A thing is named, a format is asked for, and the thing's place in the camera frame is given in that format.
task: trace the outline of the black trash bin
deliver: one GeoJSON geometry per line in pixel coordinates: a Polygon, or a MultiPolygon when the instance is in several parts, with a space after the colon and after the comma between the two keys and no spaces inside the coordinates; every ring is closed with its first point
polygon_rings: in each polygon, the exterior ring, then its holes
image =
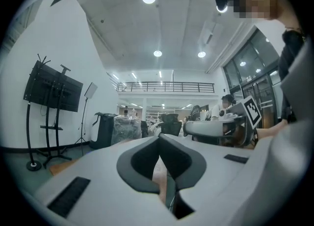
{"type": "Polygon", "coordinates": [[[99,122],[97,141],[91,141],[89,146],[92,149],[102,149],[111,146],[111,138],[113,131],[113,118],[116,114],[96,113],[97,120],[93,123],[93,126],[99,122]]]}

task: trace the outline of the black office chair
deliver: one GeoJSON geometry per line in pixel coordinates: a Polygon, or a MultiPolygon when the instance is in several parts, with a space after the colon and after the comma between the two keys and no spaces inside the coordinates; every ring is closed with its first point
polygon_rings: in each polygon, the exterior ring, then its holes
{"type": "Polygon", "coordinates": [[[182,127],[182,122],[175,123],[162,123],[161,124],[161,133],[163,134],[172,134],[178,136],[182,127]]]}
{"type": "Polygon", "coordinates": [[[160,124],[161,133],[178,136],[182,127],[182,122],[178,122],[178,114],[167,114],[164,122],[160,124]]]}

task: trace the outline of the black vent slot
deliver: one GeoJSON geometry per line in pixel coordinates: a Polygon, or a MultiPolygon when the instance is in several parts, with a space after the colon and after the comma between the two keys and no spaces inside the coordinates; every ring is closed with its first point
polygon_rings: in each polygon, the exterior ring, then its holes
{"type": "Polygon", "coordinates": [[[231,161],[243,163],[243,164],[245,164],[247,162],[247,160],[249,159],[247,157],[241,157],[241,156],[237,156],[237,155],[233,155],[233,154],[228,154],[224,158],[231,160],[231,161]]]}
{"type": "Polygon", "coordinates": [[[52,210],[59,216],[66,218],[83,194],[89,182],[89,179],[76,177],[61,192],[61,194],[59,194],[50,205],[48,205],[48,209],[52,210]]]}

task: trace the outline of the concrete ceiling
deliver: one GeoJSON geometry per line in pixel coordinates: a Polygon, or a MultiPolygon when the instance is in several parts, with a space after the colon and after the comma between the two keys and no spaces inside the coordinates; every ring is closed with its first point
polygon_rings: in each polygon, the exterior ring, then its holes
{"type": "Polygon", "coordinates": [[[157,70],[141,70],[132,72],[116,72],[113,71],[112,74],[116,75],[119,80],[118,82],[144,82],[144,81],[171,81],[172,70],[162,70],[161,76],[159,77],[159,71],[157,70]]]}
{"type": "Polygon", "coordinates": [[[219,14],[215,0],[78,0],[109,72],[206,71],[241,23],[232,10],[219,14]],[[208,33],[213,32],[209,44],[208,33]],[[155,50],[163,55],[156,58],[155,50]],[[198,58],[200,51],[204,58],[198,58]]]}

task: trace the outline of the person's arm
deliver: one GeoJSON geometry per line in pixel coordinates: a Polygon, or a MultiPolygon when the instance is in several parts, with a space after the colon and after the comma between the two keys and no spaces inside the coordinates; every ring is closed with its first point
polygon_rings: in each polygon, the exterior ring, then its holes
{"type": "Polygon", "coordinates": [[[150,130],[152,133],[154,133],[154,131],[156,130],[157,126],[159,123],[155,123],[154,125],[151,126],[150,130]]]}
{"type": "MultiPolygon", "coordinates": [[[[289,73],[289,64],[290,61],[292,60],[292,54],[289,53],[288,47],[285,46],[283,49],[283,52],[280,56],[279,63],[278,63],[278,73],[280,77],[280,81],[283,81],[284,78],[288,75],[289,73]]],[[[287,100],[285,94],[283,93],[283,101],[282,101],[282,108],[281,108],[281,119],[283,120],[288,120],[288,110],[290,107],[290,103],[287,100]]]]}
{"type": "Polygon", "coordinates": [[[281,129],[283,129],[286,125],[288,125],[288,121],[283,119],[277,125],[270,128],[257,128],[257,136],[258,139],[262,139],[268,136],[275,136],[281,129]]]}
{"type": "Polygon", "coordinates": [[[216,121],[219,118],[219,106],[215,105],[211,111],[211,121],[216,121]]]}

